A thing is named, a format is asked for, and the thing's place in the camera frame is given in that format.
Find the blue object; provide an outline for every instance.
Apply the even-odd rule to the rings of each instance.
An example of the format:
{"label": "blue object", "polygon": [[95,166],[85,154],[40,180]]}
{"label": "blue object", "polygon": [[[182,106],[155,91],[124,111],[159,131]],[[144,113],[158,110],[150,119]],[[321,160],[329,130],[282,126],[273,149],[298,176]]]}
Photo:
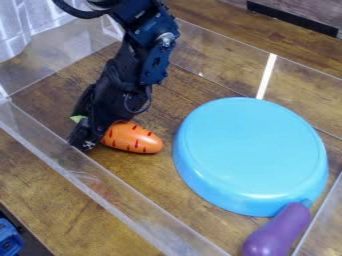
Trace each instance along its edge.
{"label": "blue object", "polygon": [[275,103],[224,98],[195,109],[178,130],[172,157],[190,188],[235,213],[271,217],[315,201],[327,156],[311,125]]}
{"label": "blue object", "polygon": [[13,256],[24,246],[16,228],[7,219],[0,219],[0,256]]}

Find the wooden table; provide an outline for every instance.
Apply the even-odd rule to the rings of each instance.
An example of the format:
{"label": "wooden table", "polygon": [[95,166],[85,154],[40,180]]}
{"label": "wooden table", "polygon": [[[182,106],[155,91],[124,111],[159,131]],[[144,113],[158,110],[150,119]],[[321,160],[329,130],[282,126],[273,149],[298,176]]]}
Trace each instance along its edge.
{"label": "wooden table", "polygon": [[[235,9],[219,1],[172,0],[170,5],[179,18],[342,77],[341,41]],[[107,47],[12,97],[13,102],[61,137],[67,137],[73,126],[65,117],[75,100],[98,78],[102,66],[116,49],[118,45]],[[230,63],[235,68],[239,66],[239,60],[231,59]],[[285,78],[291,72],[291,66],[286,63],[279,69],[279,76]],[[212,70],[222,68],[222,63],[216,65]],[[235,71],[238,69],[232,69],[230,74],[234,75]],[[299,68],[299,76],[305,72],[306,69]],[[318,127],[330,161],[326,194],[342,165],[342,143],[338,139],[342,119],[337,118],[342,113],[342,99],[335,95],[338,88],[334,83],[326,87],[310,82],[297,85],[299,78],[289,78],[287,86],[270,88],[266,99],[303,111]],[[118,177],[232,255],[238,255],[246,236],[267,220],[235,215],[204,202],[190,191],[174,169],[171,141],[183,118],[198,105],[220,97],[252,96],[255,88],[248,86],[251,80],[246,78],[232,91],[232,83],[227,87],[219,86],[171,66],[168,79],[155,89],[151,110],[135,118],[164,139],[163,152],[144,156],[99,146],[88,153]],[[0,138],[1,203],[56,255],[162,255],[3,131]],[[322,199],[315,203],[313,213]],[[319,256],[342,254],[342,251],[334,254],[319,244],[311,245],[307,250],[311,250],[307,255],[315,255],[315,250],[319,250]]]}

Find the orange carrot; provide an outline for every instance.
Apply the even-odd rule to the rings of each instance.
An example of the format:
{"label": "orange carrot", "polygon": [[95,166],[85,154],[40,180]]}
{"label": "orange carrot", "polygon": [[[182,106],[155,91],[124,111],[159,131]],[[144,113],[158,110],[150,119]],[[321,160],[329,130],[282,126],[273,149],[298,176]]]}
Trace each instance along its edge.
{"label": "orange carrot", "polygon": [[163,149],[162,139],[132,122],[114,123],[102,138],[102,144],[143,154],[158,153]]}

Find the clear plastic bin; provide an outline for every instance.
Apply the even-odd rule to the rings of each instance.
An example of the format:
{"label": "clear plastic bin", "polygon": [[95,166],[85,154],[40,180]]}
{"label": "clear plastic bin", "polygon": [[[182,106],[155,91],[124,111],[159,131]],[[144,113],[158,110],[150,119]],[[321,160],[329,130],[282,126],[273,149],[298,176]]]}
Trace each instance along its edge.
{"label": "clear plastic bin", "polygon": [[[160,154],[142,156],[115,151],[106,159],[103,153],[111,149],[100,146],[85,155],[65,142],[73,127],[68,116],[75,102],[120,45],[120,29],[114,29],[106,18],[76,20],[44,32],[17,58],[0,64],[0,127],[166,255],[236,255],[246,237],[267,219],[227,212],[188,190],[171,159],[176,128],[204,102],[242,95],[282,104],[306,118],[323,140],[325,133],[338,138],[342,80],[186,21],[178,23],[182,38],[172,54],[170,78],[155,89],[151,110],[135,118],[168,142]],[[179,77],[175,69],[184,76]],[[183,81],[188,73],[196,79]],[[319,91],[322,85],[323,94],[313,95],[313,88]],[[196,95],[202,100],[192,101]],[[186,102],[182,109],[175,104],[179,100]],[[322,104],[322,113],[331,111],[334,115],[310,111],[311,104]],[[139,162],[143,169],[135,170],[132,162]],[[338,176],[337,168],[331,165],[330,183],[313,214]],[[338,218],[329,216],[338,210],[335,193],[331,192],[297,248],[299,255],[310,252],[313,239],[327,239],[319,235],[325,227],[318,225],[329,221],[331,227],[341,226],[335,224]],[[239,227],[239,232],[230,223]],[[334,233],[335,238],[342,236],[341,231]]]}

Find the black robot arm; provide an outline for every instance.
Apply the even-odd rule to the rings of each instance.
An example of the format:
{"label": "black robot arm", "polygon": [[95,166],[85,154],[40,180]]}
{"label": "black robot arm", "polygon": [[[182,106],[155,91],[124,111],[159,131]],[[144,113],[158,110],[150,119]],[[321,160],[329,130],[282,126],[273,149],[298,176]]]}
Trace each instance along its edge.
{"label": "black robot arm", "polygon": [[112,123],[130,120],[148,109],[152,85],[167,77],[179,30],[167,6],[158,0],[87,0],[91,12],[72,8],[63,0],[52,1],[79,18],[108,14],[126,31],[116,56],[85,89],[72,113],[84,118],[71,132],[69,144],[87,151]]}

